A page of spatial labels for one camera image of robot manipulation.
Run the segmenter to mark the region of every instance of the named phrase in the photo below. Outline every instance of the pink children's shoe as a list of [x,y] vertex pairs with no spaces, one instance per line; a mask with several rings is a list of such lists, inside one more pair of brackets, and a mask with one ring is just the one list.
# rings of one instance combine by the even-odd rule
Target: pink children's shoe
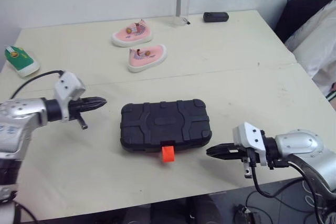
[[112,42],[120,47],[132,47],[153,39],[152,31],[144,20],[133,23],[112,35]]
[[164,45],[142,49],[130,49],[128,69],[134,73],[140,72],[147,68],[159,65],[165,58],[167,58],[167,49]]

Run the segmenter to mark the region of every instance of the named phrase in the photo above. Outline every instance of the black plastic case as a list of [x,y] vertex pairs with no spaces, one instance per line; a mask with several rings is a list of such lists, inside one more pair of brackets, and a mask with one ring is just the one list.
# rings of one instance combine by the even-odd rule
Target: black plastic case
[[121,110],[121,145],[128,151],[176,151],[206,145],[212,136],[203,101],[127,104]]

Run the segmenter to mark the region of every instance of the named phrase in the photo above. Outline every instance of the floor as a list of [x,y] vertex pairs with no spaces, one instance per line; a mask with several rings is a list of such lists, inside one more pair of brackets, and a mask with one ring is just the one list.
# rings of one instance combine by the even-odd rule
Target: floor
[[[275,192],[279,187],[283,186],[289,180],[282,182],[275,182],[270,184],[262,185],[262,189],[269,193]],[[236,190],[223,191],[220,193],[211,194],[210,197],[215,202],[219,212],[223,218],[223,223],[235,223],[239,224],[239,215],[236,215],[235,221],[233,220],[234,213],[236,212],[236,207],[239,204],[244,205],[247,196],[255,191],[254,187],[246,187]],[[295,184],[285,190],[279,199],[288,205],[296,208],[293,210],[284,204],[278,202],[275,199],[265,198],[258,193],[254,193],[250,196],[248,200],[248,206],[257,207],[265,211],[269,217],[262,211],[254,208],[250,208],[252,211],[258,212],[261,217],[261,223],[265,224],[288,224],[288,223],[304,223],[304,224],[314,224],[316,220],[314,215],[310,215],[309,212],[313,211],[305,201],[305,195],[308,195],[302,187],[302,183]],[[126,209],[119,209],[114,211],[101,212],[97,214],[75,216],[69,218],[61,218],[54,220],[45,220],[44,224],[118,224],[121,223]]]

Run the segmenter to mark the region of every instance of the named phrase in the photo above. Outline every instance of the white cushion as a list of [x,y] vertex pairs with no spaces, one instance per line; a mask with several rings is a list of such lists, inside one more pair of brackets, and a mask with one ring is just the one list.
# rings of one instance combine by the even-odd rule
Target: white cushion
[[285,45],[327,95],[336,82],[336,0],[312,16]]

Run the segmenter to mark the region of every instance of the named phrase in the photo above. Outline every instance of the white table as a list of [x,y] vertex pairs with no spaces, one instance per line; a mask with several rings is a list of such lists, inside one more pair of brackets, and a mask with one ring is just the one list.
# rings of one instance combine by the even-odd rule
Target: white table
[[[268,136],[296,128],[309,129],[336,150],[335,111],[255,11],[230,13],[236,29],[230,22],[203,24],[196,15],[191,17],[190,26],[179,27],[180,32],[175,32],[175,28],[160,20],[163,19],[148,21],[156,34],[151,44],[164,42],[169,56],[161,65],[139,74],[126,70],[128,49],[113,47],[108,40],[117,27],[129,21],[22,31],[16,45],[35,52],[43,66],[41,72],[71,70],[87,84],[85,96],[108,100],[104,107],[83,114],[89,125],[86,131],[77,122],[54,122],[33,133],[20,170],[17,200],[39,219],[250,186],[253,182],[244,178],[240,161],[221,161],[205,153],[208,147],[232,142],[232,128],[244,121],[264,129]],[[210,35],[212,29],[212,34],[227,39],[204,36],[203,43],[192,42],[193,32]],[[181,33],[185,34],[184,42],[175,37]],[[65,37],[73,42],[66,42]],[[105,52],[100,55],[111,63],[109,67],[99,63],[98,57],[93,60],[83,56],[85,51],[89,52],[87,55],[93,53],[88,37],[99,42],[95,48]],[[71,45],[76,48],[81,44],[80,54],[67,52],[75,51]],[[54,50],[47,54],[48,48]],[[63,54],[56,60],[61,51]],[[96,67],[80,68],[76,64],[79,58]],[[177,63],[185,68],[177,68]],[[23,82],[7,65],[0,80],[0,88],[8,91]],[[54,82],[55,78],[42,79],[19,97],[51,98]],[[2,101],[8,96],[9,93],[0,94]],[[177,153],[174,163],[164,165],[159,154],[131,154],[121,148],[120,110],[125,104],[193,98],[202,99],[207,105],[213,131],[207,146]],[[260,183],[298,176],[291,168],[258,168],[257,175]]]

